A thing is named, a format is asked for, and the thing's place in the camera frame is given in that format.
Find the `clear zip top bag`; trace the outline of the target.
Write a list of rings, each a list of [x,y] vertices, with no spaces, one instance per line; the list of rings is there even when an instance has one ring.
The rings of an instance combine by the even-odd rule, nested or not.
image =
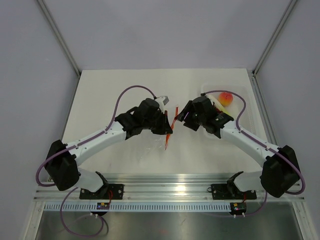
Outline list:
[[[170,134],[157,135],[150,130],[143,130],[142,133],[134,139],[135,158],[139,163],[149,162],[153,158],[158,158],[168,148]]]

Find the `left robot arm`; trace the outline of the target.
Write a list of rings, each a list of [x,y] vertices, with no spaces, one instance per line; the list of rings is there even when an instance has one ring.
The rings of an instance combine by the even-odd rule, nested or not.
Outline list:
[[[44,168],[59,191],[81,188],[97,199],[103,199],[110,190],[106,178],[98,171],[80,168],[86,160],[107,147],[128,140],[149,130],[155,135],[172,134],[165,105],[167,96],[146,98],[139,106],[118,115],[110,127],[70,143],[61,140],[50,146]]]

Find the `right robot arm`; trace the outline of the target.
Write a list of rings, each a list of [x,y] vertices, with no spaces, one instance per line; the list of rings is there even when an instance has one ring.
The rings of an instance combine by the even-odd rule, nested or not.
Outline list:
[[[254,190],[264,190],[279,198],[289,194],[289,189],[302,179],[291,147],[279,147],[245,131],[233,117],[219,110],[204,95],[188,101],[176,120],[194,131],[203,127],[207,133],[238,147],[261,166],[261,171],[240,171],[228,179],[226,190],[232,198]]]

